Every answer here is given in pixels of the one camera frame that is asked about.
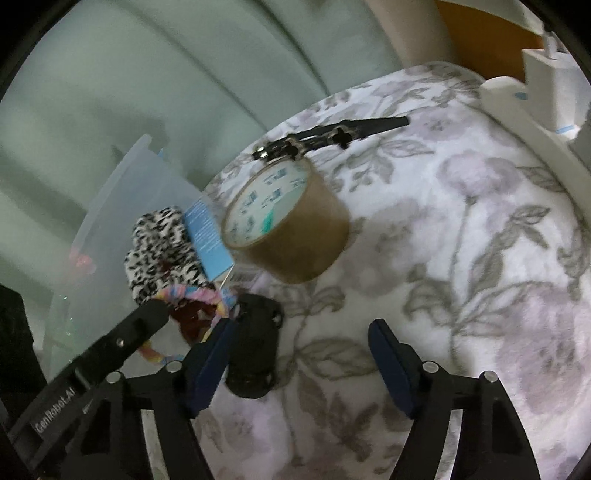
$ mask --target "transparent plastic container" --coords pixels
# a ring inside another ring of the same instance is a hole
[[[171,205],[186,210],[203,197],[148,148],[151,140],[141,137],[119,163],[72,243],[46,324],[41,366],[49,378],[136,308],[124,269],[135,221]]]

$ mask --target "black and white spotted fabric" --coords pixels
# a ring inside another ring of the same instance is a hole
[[[138,304],[172,284],[208,284],[179,208],[167,207],[140,217],[133,245],[125,258],[125,274]]]

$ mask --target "black hair clip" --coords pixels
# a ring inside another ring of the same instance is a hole
[[[257,148],[252,157],[255,160],[271,162],[281,157],[299,160],[309,151],[330,145],[338,145],[343,150],[349,148],[353,140],[370,135],[406,127],[410,123],[407,116],[368,118],[365,120],[343,120],[338,124],[321,125],[310,130],[289,134],[284,138],[269,142]]]

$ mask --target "floral tablecloth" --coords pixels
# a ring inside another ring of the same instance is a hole
[[[217,479],[388,478],[410,422],[394,407],[367,328],[449,372],[494,370],[543,479],[564,479],[591,440],[591,231],[532,152],[479,109],[482,79],[433,63],[337,93],[277,126],[407,114],[411,125],[310,155],[352,217],[318,279],[272,281],[281,301],[278,385],[260,400],[220,385],[194,425]],[[227,204],[261,165],[249,147],[208,186]],[[438,478],[448,478],[452,415]],[[164,467],[155,461],[161,473]]]

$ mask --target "metal bolt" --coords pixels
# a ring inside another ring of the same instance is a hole
[[[435,374],[439,371],[439,365],[435,362],[425,362],[423,363],[423,370],[428,374]]]
[[[107,375],[107,383],[117,383],[119,380],[121,380],[121,377],[123,377],[121,372],[111,372],[109,375]]]
[[[499,380],[499,375],[497,375],[491,370],[487,370],[486,372],[484,372],[484,378],[486,378],[490,383],[494,383],[497,380]]]
[[[179,362],[178,360],[173,360],[172,362],[168,362],[166,364],[166,371],[168,373],[173,374],[173,373],[178,372],[179,370],[181,370],[182,367],[183,367],[183,363],[182,362]]]

